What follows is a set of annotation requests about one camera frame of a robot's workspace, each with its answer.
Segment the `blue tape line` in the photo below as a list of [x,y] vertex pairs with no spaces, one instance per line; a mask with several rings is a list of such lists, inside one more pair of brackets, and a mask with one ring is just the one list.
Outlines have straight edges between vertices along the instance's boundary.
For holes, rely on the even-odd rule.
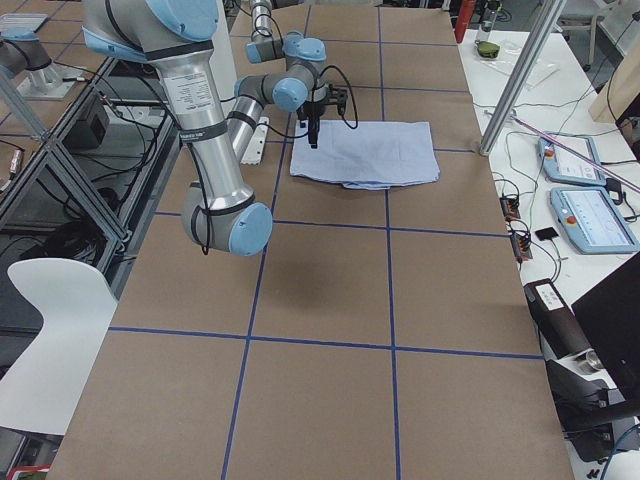
[[247,360],[249,358],[249,347],[251,346],[251,334],[253,332],[253,325],[256,319],[256,311],[258,309],[258,298],[260,297],[260,287],[262,286],[262,276],[264,274],[264,265],[267,259],[267,250],[269,246],[265,247],[262,252],[262,259],[260,260],[260,269],[258,271],[258,279],[256,281],[256,290],[253,296],[253,305],[251,307],[251,320],[249,321],[249,329],[247,330],[247,337],[244,345],[244,353],[242,354],[242,365],[240,367],[240,376],[238,378],[238,386],[236,388],[236,396],[233,402],[233,413],[231,415],[231,424],[229,425],[229,434],[227,436],[227,447],[224,453],[224,463],[222,465],[221,480],[227,478],[227,470],[229,468],[229,459],[231,457],[231,447],[233,445],[233,435],[236,429],[236,420],[238,418],[238,409],[240,407],[240,397],[242,396],[242,386],[244,385],[244,378],[247,371]]
[[402,465],[400,455],[400,413],[398,401],[398,359],[396,355],[396,319],[395,303],[393,296],[393,253],[391,249],[391,208],[389,203],[389,191],[384,195],[385,216],[387,224],[387,283],[389,286],[389,327],[391,332],[391,378],[393,384],[393,425],[395,434],[396,451],[396,480],[402,478]]
[[282,225],[305,225],[312,227],[335,227],[335,228],[355,228],[364,230],[386,230],[386,227],[376,227],[375,225],[349,225],[341,223],[317,223],[317,222],[299,222],[295,220],[274,220],[273,223]]
[[421,228],[405,228],[392,227],[394,232],[412,232],[412,233],[440,233],[445,235],[463,235],[468,237],[491,237],[491,238],[509,238],[507,233],[484,233],[484,232],[458,232],[452,230],[428,230]]
[[378,12],[378,55],[380,56],[380,110],[382,121],[386,120],[386,116],[384,113],[384,74],[382,68],[382,16],[380,15],[380,9],[377,9]]
[[491,358],[513,358],[518,360],[544,360],[542,355],[529,355],[524,353],[500,353],[500,352],[477,352],[473,350],[448,350],[442,348],[422,348],[422,347],[396,347],[401,352],[414,353],[435,353],[439,355],[457,355],[465,357],[491,357]]
[[417,87],[375,87],[372,85],[351,85],[351,88],[360,88],[362,90],[390,90],[390,91],[406,91],[406,92],[431,92],[431,93],[471,93],[469,90],[449,90],[444,88],[417,88]]
[[29,0],[24,0],[24,2],[22,2],[22,3],[20,4],[20,6],[19,6],[19,7],[17,7],[17,8],[14,10],[14,12],[17,12],[17,11],[18,11],[18,10],[20,10],[22,7],[24,7],[24,6],[27,4],[27,2],[28,2],[28,1],[29,1]]
[[73,37],[73,38],[71,39],[71,42],[69,42],[69,44],[67,44],[67,46],[66,46],[66,47],[64,47],[64,48],[62,49],[62,51],[61,51],[61,52],[58,54],[58,56],[56,57],[56,60],[60,60],[60,57],[62,57],[62,56],[64,55],[64,53],[69,49],[69,47],[70,47],[71,45],[73,45],[73,42],[75,42],[75,41],[76,41],[76,39],[77,39],[80,35],[82,35],[82,30],[80,30],[80,31],[76,34],[76,36],[75,36],[75,37]]
[[[279,173],[283,164],[284,164],[284,152],[282,152],[282,154],[280,155],[280,166],[278,167]],[[278,176],[278,179],[276,180],[276,190],[274,192],[273,202],[271,204],[272,211],[275,210],[278,183],[279,183],[279,176]],[[156,211],[155,215],[165,216],[165,217],[181,216],[181,214],[178,212],[162,212],[162,211]],[[279,225],[299,225],[299,226],[307,226],[307,227],[352,228],[355,230],[382,230],[382,231],[386,231],[388,229],[391,232],[435,233],[438,235],[460,235],[460,236],[466,236],[466,237],[509,238],[509,234],[507,233],[462,232],[457,230],[436,230],[436,229],[429,229],[429,228],[409,228],[409,227],[391,227],[391,226],[383,227],[383,226],[376,226],[376,225],[349,225],[349,224],[341,224],[341,223],[302,222],[297,220],[274,220],[273,223],[279,224]]]
[[190,332],[188,330],[165,330],[159,328],[139,328],[139,327],[109,327],[112,332],[132,332],[132,333],[152,333],[154,335],[177,335],[182,337],[210,337],[225,338],[232,340],[246,340],[245,335],[233,333],[215,333],[215,332]]
[[308,340],[308,339],[302,339],[302,338],[283,338],[283,337],[264,337],[264,336],[253,336],[251,337],[251,340],[255,340],[257,342],[316,345],[321,347],[359,348],[359,349],[365,349],[365,350],[391,350],[390,346],[376,345],[373,343],[334,342],[330,340]]
[[160,328],[143,328],[143,327],[109,327],[109,331],[112,332],[128,332],[128,333],[145,333],[152,335],[176,335],[185,337],[206,337],[206,338],[221,338],[229,340],[251,340],[256,342],[270,342],[270,343],[294,343],[301,345],[318,345],[326,347],[342,347],[342,348],[356,348],[356,349],[368,349],[368,350],[393,350],[402,352],[413,353],[432,353],[439,355],[457,355],[466,357],[495,357],[495,358],[514,358],[520,360],[543,360],[541,355],[531,355],[525,353],[505,353],[505,352],[480,352],[475,350],[453,350],[446,348],[428,348],[428,347],[413,347],[396,345],[378,345],[375,343],[357,343],[357,342],[338,342],[332,340],[313,340],[306,338],[286,338],[286,337],[267,337],[258,335],[240,335],[234,333],[217,333],[217,332],[201,332],[201,331],[189,331],[189,330],[168,330]]
[[[291,124],[291,114],[287,115],[287,126],[285,133],[289,131],[289,125]],[[278,199],[278,190],[280,189],[280,178],[282,176],[282,167],[284,165],[284,154],[287,151],[287,143],[282,143],[282,149],[280,150],[280,162],[278,163],[278,172],[276,173],[276,184],[273,188],[273,197],[271,197],[271,215],[275,215],[276,201]]]

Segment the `folded cloth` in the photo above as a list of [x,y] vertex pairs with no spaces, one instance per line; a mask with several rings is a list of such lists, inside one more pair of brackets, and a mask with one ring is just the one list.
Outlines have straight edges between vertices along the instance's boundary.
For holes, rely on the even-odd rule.
[[[298,123],[296,136],[304,133]],[[366,190],[435,182],[440,176],[429,122],[359,122],[351,130],[342,120],[321,120],[318,148],[297,138],[289,171]]]

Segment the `black cable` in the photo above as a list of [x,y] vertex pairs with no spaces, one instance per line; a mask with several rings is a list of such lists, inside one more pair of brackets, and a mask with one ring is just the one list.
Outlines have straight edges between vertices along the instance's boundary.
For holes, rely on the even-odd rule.
[[0,143],[4,143],[5,145],[9,145],[9,146],[11,146],[11,147],[13,147],[13,148],[17,148],[17,149],[18,149],[18,150],[20,150],[21,152],[24,152],[24,151],[25,151],[25,150],[24,150],[24,148],[22,148],[21,146],[16,145],[15,143],[7,142],[6,140],[0,140]]
[[[612,52],[618,45],[618,42],[620,42],[620,39],[622,38],[622,36],[627,32],[627,30],[629,29],[629,27],[631,27],[631,24],[634,22],[634,20],[632,19],[629,24],[625,27],[625,29],[622,31],[622,33],[618,36],[618,38],[616,39],[616,41],[614,42],[613,46],[611,47],[610,52]],[[596,77],[598,76],[598,74],[600,73],[600,71],[602,70],[602,67],[604,66],[605,61],[607,60],[607,58],[609,57],[609,54],[604,55],[604,57],[602,58],[602,61],[600,62],[600,66],[598,67],[598,70],[596,71],[596,74],[593,76],[593,79],[595,80]],[[616,66],[615,69],[613,70],[613,73],[611,75],[611,78],[613,78],[613,74],[615,74],[616,70],[618,69],[618,67]],[[593,89],[593,87],[590,85],[585,92],[582,94],[583,98],[586,98],[590,93],[591,90]],[[571,113],[569,114],[569,116],[565,119],[565,121],[562,123],[562,125],[560,126],[560,128],[558,129],[559,131],[562,131],[562,129],[564,128],[564,126],[567,124],[567,122],[569,121],[569,119],[573,116],[573,114],[576,112],[576,109],[578,108],[578,103],[576,103],[573,107],[573,110],[571,111]]]
[[550,238],[549,240],[551,241],[551,245],[553,246],[553,249],[556,251],[556,255],[558,258],[558,272],[551,279],[552,282],[555,282],[556,280],[558,280],[558,278],[560,278],[560,273],[562,272],[562,257],[560,256],[560,250],[558,250],[558,246],[556,245],[556,242],[553,241],[553,238]]
[[106,163],[102,163],[100,160],[87,155],[86,153],[72,153],[71,154],[73,157],[82,157],[82,158],[86,158],[87,160],[93,162],[93,163],[97,163],[98,165],[100,165],[101,167],[106,168],[107,170],[112,170],[114,172],[118,172],[118,173],[125,173],[130,171],[130,169],[126,168],[126,169],[122,169],[122,168],[115,168],[112,167],[111,165],[107,165]]
[[200,162],[198,161],[198,152],[195,148],[193,148],[192,143],[187,143],[187,148],[189,149],[189,153],[191,153],[191,158],[193,159],[193,163],[196,167],[196,173],[198,174],[198,181],[200,182],[200,191],[202,192],[202,202],[204,208],[202,209],[202,214],[205,216],[205,221],[207,222],[207,234],[206,234],[206,242],[204,245],[200,245],[203,255],[209,255],[209,243],[211,242],[211,234],[212,234],[212,225],[211,225],[211,215],[209,214],[209,205],[207,201],[207,191],[204,188],[204,176],[202,175],[202,171],[200,170]]
[[621,436],[616,440],[616,443],[613,445],[611,449],[611,453],[609,454],[609,458],[607,459],[607,463],[604,464],[604,468],[602,469],[602,475],[600,476],[600,480],[605,480],[605,476],[607,475],[607,471],[609,470],[609,466],[611,465],[611,460],[613,460],[613,456],[618,453],[618,449],[625,438],[627,438],[634,430],[640,430],[640,423],[629,427]]
[[297,139],[297,138],[304,138],[304,137],[306,137],[306,136],[308,136],[308,135],[309,135],[309,132],[303,133],[302,135],[287,135],[286,133],[282,133],[281,131],[276,130],[274,127],[272,127],[272,126],[271,126],[271,125],[269,125],[268,123],[258,123],[258,124],[256,125],[256,127],[260,127],[260,126],[265,126],[265,127],[267,127],[269,130],[271,130],[271,131],[273,131],[273,132],[277,133],[278,135],[280,135],[282,138],[285,138],[285,139],[295,140],[295,139]]
[[161,127],[164,124],[164,121],[166,119],[167,119],[167,115],[165,114],[165,116],[162,119],[162,122],[160,123],[158,128],[156,128],[154,130],[153,137],[151,138],[151,142],[149,143],[149,147],[147,148],[147,150],[143,154],[142,161],[140,162],[140,166],[136,169],[136,171],[135,171],[136,173],[134,174],[133,178],[129,182],[129,186],[127,187],[127,190],[125,191],[125,193],[122,195],[122,198],[120,199],[118,211],[120,210],[122,205],[124,205],[124,203],[127,201],[129,196],[131,195],[131,192],[133,191],[133,187],[136,184],[136,182],[138,181],[138,177],[142,173],[142,169],[146,165],[148,165],[151,162],[151,160],[155,157],[155,155],[157,153],[157,150],[158,150],[158,137],[160,135],[160,130],[161,130]]
[[4,247],[2,249],[2,251],[0,251],[0,257],[2,257],[5,253],[7,253],[7,251],[11,247],[13,247],[16,243],[20,242],[21,240],[31,240],[36,245],[42,245],[43,244],[42,240],[40,240],[39,238],[36,238],[36,237],[24,236],[24,237],[16,238],[15,240],[12,240],[11,242],[9,242],[9,244],[6,247]]
[[516,196],[516,200],[518,201],[518,203],[520,203],[519,202],[519,200],[520,200],[520,189],[518,188],[518,186],[514,182],[512,182],[508,178],[504,178],[504,176],[503,176],[503,178],[494,178],[493,181],[494,181],[494,183],[495,182],[503,182],[502,193],[501,193],[501,196],[503,196],[503,197],[505,196],[505,194],[504,194],[504,183],[508,183],[508,184],[512,185],[513,188],[516,189],[516,193],[515,194],[510,194],[510,195],[515,195]]
[[548,251],[546,248],[542,247],[541,245],[537,244],[537,243],[536,243],[536,242],[534,242],[534,241],[531,241],[531,245],[535,245],[536,247],[538,247],[540,250],[542,250],[542,251],[543,251],[543,252],[544,252],[544,253],[545,253],[545,254],[546,254],[546,255],[551,259],[551,261],[553,262],[553,275],[551,276],[551,278],[552,278],[552,279],[553,279],[553,278],[556,278],[556,279],[557,279],[557,278],[558,278],[558,275],[559,275],[559,273],[558,273],[558,272],[559,272],[560,270],[559,270],[559,268],[558,268],[558,262],[556,261],[556,259],[555,259],[555,258],[553,258],[553,255],[551,255],[551,254],[549,253],[549,251]]
[[327,70],[335,70],[336,72],[338,72],[338,74],[345,81],[347,88],[349,89],[349,95],[351,95],[351,105],[353,105],[353,116],[356,121],[355,125],[351,125],[349,122],[347,122],[347,120],[344,118],[344,115],[340,115],[340,116],[342,117],[342,121],[347,125],[347,127],[349,127],[351,130],[355,130],[356,128],[358,128],[358,107],[356,105],[355,95],[353,94],[353,88],[351,88],[351,82],[349,82],[349,79],[344,74],[344,72],[340,70],[340,68],[336,65],[327,65],[322,69],[322,71],[318,76],[322,77]]
[[236,7],[238,7],[238,10],[240,10],[242,13],[244,13],[245,15],[251,16],[251,13],[247,12],[244,8],[242,8],[242,6],[238,3],[237,0],[233,0],[233,3]]
[[640,215],[638,215],[635,211],[635,209],[631,206],[631,204],[629,203],[629,200],[627,200],[627,192],[623,192],[622,193],[622,201],[627,205],[627,207],[629,207],[629,210],[631,210],[631,215],[628,217],[624,217],[624,219],[627,221],[627,223],[635,223],[638,221],[638,217]]
[[633,160],[621,160],[619,162],[600,162],[600,165],[625,165],[625,164],[629,164],[629,163],[640,163],[640,160],[638,160],[637,158],[634,158]]
[[56,202],[58,202],[60,205],[62,205],[62,208],[63,208],[65,214],[67,214],[67,216],[69,216],[69,214],[67,213],[66,210],[69,210],[69,211],[73,212],[73,214],[76,215],[76,217],[77,217],[77,218],[73,218],[73,217],[70,216],[70,218],[72,218],[73,220],[77,220],[78,218],[82,218],[82,214],[80,212],[78,212],[77,210],[75,210],[74,208],[69,206],[69,204],[68,204],[69,199],[67,199],[65,201],[65,200],[61,200],[60,198],[58,198],[51,190],[49,190],[47,188],[47,186],[44,183],[42,183],[42,180],[40,180],[40,179],[37,179],[36,183],[38,185],[40,185],[40,188],[42,188],[42,190],[44,190],[47,195],[49,195],[52,199],[54,199]]
[[[618,39],[616,40],[616,43],[614,44],[614,47],[618,44],[618,42],[620,41],[620,39],[622,38],[622,36],[627,32],[627,30],[629,29],[629,27],[631,27],[631,25],[633,24],[633,22],[635,22],[635,19],[632,18],[631,21],[627,24],[627,26],[625,27],[625,29],[622,31],[622,33],[620,34],[620,36],[618,37]],[[607,82],[607,91],[606,91],[606,95],[605,98],[607,100],[607,108],[609,109],[609,113],[611,114],[611,117],[613,118],[613,121],[615,123],[617,123],[617,118],[615,116],[615,114],[613,113],[613,108],[611,108],[611,100],[609,98],[609,94],[611,92],[611,84],[613,83],[613,78],[616,75],[616,72],[618,71],[618,67],[620,66],[622,62],[618,63],[615,68],[613,69],[613,72],[611,72],[611,77],[609,78],[609,81]]]

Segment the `wire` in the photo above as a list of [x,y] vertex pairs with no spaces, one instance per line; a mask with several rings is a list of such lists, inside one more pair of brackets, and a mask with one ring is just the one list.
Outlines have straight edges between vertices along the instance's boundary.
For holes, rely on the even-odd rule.
[[[495,173],[495,174],[498,174],[498,175],[502,175],[501,173],[498,173],[498,172],[491,172],[491,173]],[[504,175],[502,175],[502,178],[494,178],[494,179],[493,179],[493,181],[494,181],[494,182],[502,182],[502,183],[503,183],[503,184],[502,184],[502,192],[501,192],[501,194],[500,194],[500,195],[501,195],[501,196],[503,196],[503,197],[505,196],[505,194],[504,194],[504,187],[505,187],[505,185],[504,185],[504,184],[505,184],[505,183],[508,183],[508,184],[512,185],[512,186],[513,186],[513,188],[515,188],[515,189],[516,189],[516,193],[515,193],[515,194],[514,194],[514,193],[512,193],[512,194],[510,194],[510,195],[515,195],[516,200],[518,201],[518,203],[520,203],[520,202],[519,202],[519,200],[520,200],[520,189],[518,188],[518,186],[517,186],[514,182],[512,182],[511,180],[509,180],[509,179],[507,179],[507,178],[504,178]]]
[[[622,31],[622,33],[620,34],[620,36],[618,37],[618,39],[616,40],[616,43],[613,45],[614,47],[618,44],[618,42],[620,41],[620,39],[622,38],[622,36],[627,32],[627,30],[629,30],[629,27],[631,27],[631,25],[633,24],[633,22],[635,22],[635,19],[632,18],[629,23],[627,24],[627,26],[625,27],[625,29]],[[613,108],[611,108],[611,100],[609,97],[609,94],[611,92],[611,84],[613,83],[613,78],[616,75],[616,72],[618,71],[618,67],[620,67],[620,64],[622,62],[618,63],[615,68],[613,69],[613,72],[611,73],[611,77],[609,78],[609,81],[607,82],[607,91],[606,91],[606,95],[605,98],[607,99],[607,108],[609,109],[609,113],[611,114],[611,117],[613,118],[614,122],[617,123],[617,117],[616,115],[613,113]]]
[[5,145],[9,145],[11,147],[17,148],[21,152],[25,151],[24,148],[22,148],[20,145],[16,145],[15,143],[7,142],[6,140],[0,140],[0,143],[4,143]]
[[36,245],[42,245],[43,244],[42,240],[40,240],[39,238],[36,238],[36,237],[25,236],[25,237],[16,238],[15,240],[9,242],[9,244],[6,247],[4,247],[2,249],[2,251],[0,251],[0,257],[2,257],[5,253],[7,253],[7,251],[9,251],[9,249],[11,247],[13,247],[16,243],[18,243],[18,242],[20,242],[22,240],[31,240]]
[[276,130],[274,127],[272,127],[272,126],[271,126],[271,125],[269,125],[268,123],[258,123],[258,124],[256,125],[256,127],[260,127],[260,126],[267,127],[269,130],[271,130],[271,131],[273,131],[273,132],[277,133],[277,134],[278,134],[278,135],[280,135],[282,138],[291,139],[291,140],[295,140],[295,139],[298,139],[298,138],[304,138],[304,137],[306,137],[306,136],[308,136],[308,135],[309,135],[309,132],[308,132],[308,131],[307,131],[306,133],[301,134],[301,135],[287,135],[286,133],[282,133],[281,131]]
[[558,278],[560,278],[560,273],[562,272],[562,257],[560,256],[560,250],[558,250],[558,246],[556,245],[556,242],[553,241],[553,238],[550,238],[549,240],[551,241],[551,245],[553,246],[553,249],[556,251],[556,255],[558,259],[558,272],[551,279],[552,282],[555,282],[556,280],[558,280]]
[[[47,195],[49,195],[49,196],[50,196],[51,198],[53,198],[56,202],[58,202],[60,205],[62,205],[62,208],[63,208],[63,210],[64,210],[64,213],[65,213],[68,217],[72,218],[73,220],[78,220],[79,218],[82,218],[82,214],[81,214],[80,212],[78,212],[77,210],[75,210],[74,208],[72,208],[72,207],[70,207],[70,206],[69,206],[70,197],[69,197],[69,198],[67,198],[67,200],[61,200],[61,199],[60,199],[60,198],[58,198],[58,197],[57,197],[57,196],[56,196],[56,195],[55,195],[51,190],[49,190],[49,189],[47,188],[47,186],[46,186],[44,183],[42,183],[42,180],[37,179],[37,180],[36,180],[36,183],[37,183],[38,185],[40,185],[40,188],[42,188],[42,189],[45,191],[45,193],[46,193]],[[67,212],[67,210],[71,211],[71,212],[76,216],[76,218],[74,218],[72,215],[69,215],[69,213]]]
[[640,163],[640,160],[634,158],[633,160],[621,160],[619,162],[600,162],[600,165],[625,165],[628,163]]
[[624,219],[627,221],[627,223],[635,223],[640,215],[636,213],[634,208],[629,203],[629,200],[627,200],[627,192],[622,193],[622,201],[627,205],[627,207],[629,207],[629,210],[631,210],[631,216],[624,217]]
[[[600,71],[602,70],[602,67],[604,66],[605,61],[607,60],[607,58],[609,58],[609,53],[613,52],[613,50],[618,46],[618,42],[620,42],[620,39],[622,38],[622,36],[627,32],[627,30],[629,29],[629,27],[631,27],[631,25],[633,24],[635,20],[631,19],[631,21],[627,24],[627,26],[624,28],[624,30],[622,30],[622,33],[618,36],[618,38],[616,39],[616,41],[614,42],[613,46],[611,47],[611,50],[604,55],[604,57],[602,58],[602,61],[600,62],[600,65],[598,66],[598,70],[596,71],[596,74],[593,76],[593,79],[595,80],[595,78],[598,76],[598,74],[600,73]],[[613,79],[613,75],[615,74],[616,70],[618,69],[618,67],[616,66],[615,69],[613,70],[613,73],[611,74],[611,79]],[[591,91],[593,90],[593,87],[591,85],[589,85],[589,87],[585,90],[585,92],[581,95],[581,98],[586,98]],[[573,116],[573,114],[576,112],[576,109],[578,108],[578,103],[576,103],[573,107],[573,109],[571,110],[571,113],[569,114],[569,116],[565,119],[564,122],[562,122],[562,125],[560,126],[560,128],[558,129],[559,131],[562,131],[562,129],[564,128],[564,126],[567,124],[567,122],[569,121],[569,119]]]
[[611,449],[611,453],[609,454],[609,458],[607,459],[607,463],[604,464],[604,468],[602,469],[602,475],[600,475],[600,480],[605,480],[605,476],[607,475],[607,471],[609,470],[609,466],[611,465],[611,460],[613,460],[613,456],[618,453],[618,449],[620,445],[634,430],[639,430],[640,424],[636,424],[630,428],[628,428],[621,436],[616,440],[616,443],[613,445]]
[[558,267],[558,262],[556,261],[556,259],[553,258],[553,255],[551,255],[549,251],[546,248],[544,248],[542,245],[534,241],[531,241],[531,245],[535,245],[536,247],[538,247],[551,259],[551,261],[553,262],[553,275],[551,276],[551,281],[555,281],[554,279],[557,280],[560,275],[560,268]]
[[207,201],[207,191],[204,188],[204,176],[202,175],[202,171],[200,170],[200,162],[198,161],[199,157],[197,150],[193,148],[192,143],[187,143],[187,148],[189,149],[189,153],[191,153],[191,158],[193,159],[193,163],[196,167],[196,173],[198,174],[198,181],[200,182],[200,191],[202,192],[202,202],[204,206],[204,208],[202,209],[202,213],[205,216],[205,221],[207,222],[206,242],[204,245],[200,245],[200,248],[203,255],[209,255],[209,243],[211,242],[212,225],[211,215],[209,214],[209,205]]
[[353,116],[355,118],[355,125],[351,125],[349,122],[347,122],[347,120],[344,118],[344,115],[340,115],[340,117],[342,118],[342,121],[347,125],[347,127],[349,127],[351,130],[355,130],[356,128],[358,128],[358,107],[356,105],[356,97],[353,94],[353,88],[351,88],[351,83],[349,82],[349,79],[347,78],[347,76],[344,74],[344,72],[342,70],[340,70],[340,68],[336,65],[327,65],[326,67],[324,67],[322,69],[322,71],[320,72],[320,74],[318,75],[319,77],[322,77],[322,75],[324,75],[324,73],[327,70],[335,70],[336,72],[338,72],[338,74],[342,77],[342,79],[345,81],[345,83],[347,84],[347,88],[349,89],[349,95],[351,95],[351,105],[353,105]]

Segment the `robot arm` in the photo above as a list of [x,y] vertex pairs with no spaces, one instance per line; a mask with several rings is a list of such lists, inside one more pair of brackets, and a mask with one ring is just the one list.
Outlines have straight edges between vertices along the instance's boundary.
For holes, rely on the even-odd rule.
[[29,72],[34,88],[41,92],[62,84],[62,77],[37,35],[26,28],[11,28],[0,38],[0,72],[14,78],[24,70]]
[[[297,33],[287,36],[285,46],[275,49],[287,56],[287,72],[242,79],[236,85],[235,106],[225,118],[209,67],[218,23],[215,0],[85,0],[83,4],[87,46],[111,57],[149,63],[158,71],[200,177],[191,184],[182,212],[189,237],[205,248],[237,255],[260,252],[271,234],[271,212],[254,201],[239,159],[265,105],[275,103],[294,112],[316,95],[324,95],[318,71],[324,45],[315,41],[322,46],[322,57],[303,59],[294,44],[312,39]],[[270,18],[264,19],[268,27]]]

